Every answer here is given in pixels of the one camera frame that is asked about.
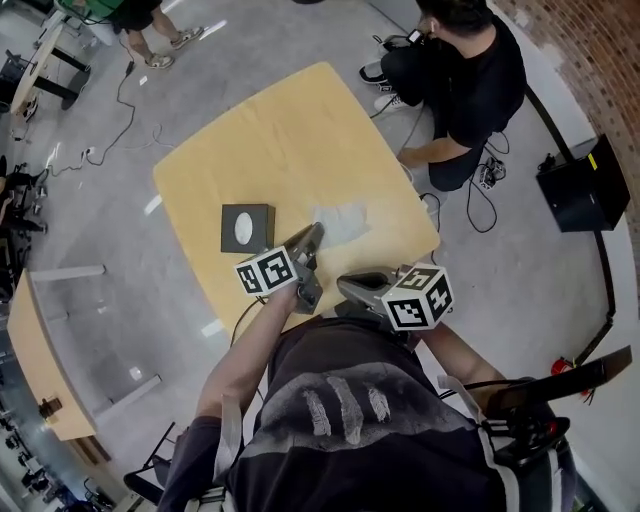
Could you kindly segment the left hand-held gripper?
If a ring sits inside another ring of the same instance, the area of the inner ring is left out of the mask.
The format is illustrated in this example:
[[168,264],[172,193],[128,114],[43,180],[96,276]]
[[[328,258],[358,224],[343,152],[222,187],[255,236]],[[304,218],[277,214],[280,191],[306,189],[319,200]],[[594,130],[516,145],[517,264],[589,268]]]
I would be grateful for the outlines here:
[[[267,298],[290,284],[297,285],[295,312],[315,313],[323,294],[315,275],[315,254],[325,235],[322,223],[313,223],[290,237],[284,247],[263,252],[234,266],[234,272],[245,293],[251,297]],[[290,253],[299,253],[302,261]]]

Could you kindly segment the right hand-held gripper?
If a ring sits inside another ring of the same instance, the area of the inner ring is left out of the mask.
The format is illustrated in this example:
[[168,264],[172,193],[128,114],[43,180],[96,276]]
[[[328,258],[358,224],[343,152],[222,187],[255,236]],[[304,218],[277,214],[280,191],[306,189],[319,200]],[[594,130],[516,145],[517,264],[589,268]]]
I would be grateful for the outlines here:
[[[394,332],[433,330],[451,313],[454,294],[444,267],[428,263],[400,268],[368,268],[340,276],[341,295],[368,311],[386,313]],[[382,288],[362,286],[389,286]]]

